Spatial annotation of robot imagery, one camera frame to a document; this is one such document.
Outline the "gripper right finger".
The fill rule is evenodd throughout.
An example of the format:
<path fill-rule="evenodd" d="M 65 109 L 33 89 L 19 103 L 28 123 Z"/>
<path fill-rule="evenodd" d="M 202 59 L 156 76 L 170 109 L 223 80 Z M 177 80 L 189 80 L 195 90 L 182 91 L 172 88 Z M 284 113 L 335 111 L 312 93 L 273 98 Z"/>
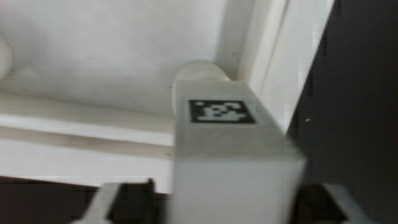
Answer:
<path fill-rule="evenodd" d="M 346 188 L 337 184 L 324 184 L 323 187 L 346 217 L 342 224 L 381 224 L 369 218 Z"/>

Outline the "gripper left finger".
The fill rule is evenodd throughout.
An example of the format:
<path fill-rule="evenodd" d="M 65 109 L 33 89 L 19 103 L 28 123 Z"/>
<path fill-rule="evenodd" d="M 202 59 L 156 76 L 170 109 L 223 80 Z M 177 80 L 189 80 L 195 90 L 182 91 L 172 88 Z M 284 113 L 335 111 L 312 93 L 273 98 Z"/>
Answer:
<path fill-rule="evenodd" d="M 120 184 L 106 183 L 95 192 L 83 217 L 70 224 L 113 224 L 108 219 L 108 212 L 115 201 Z"/>

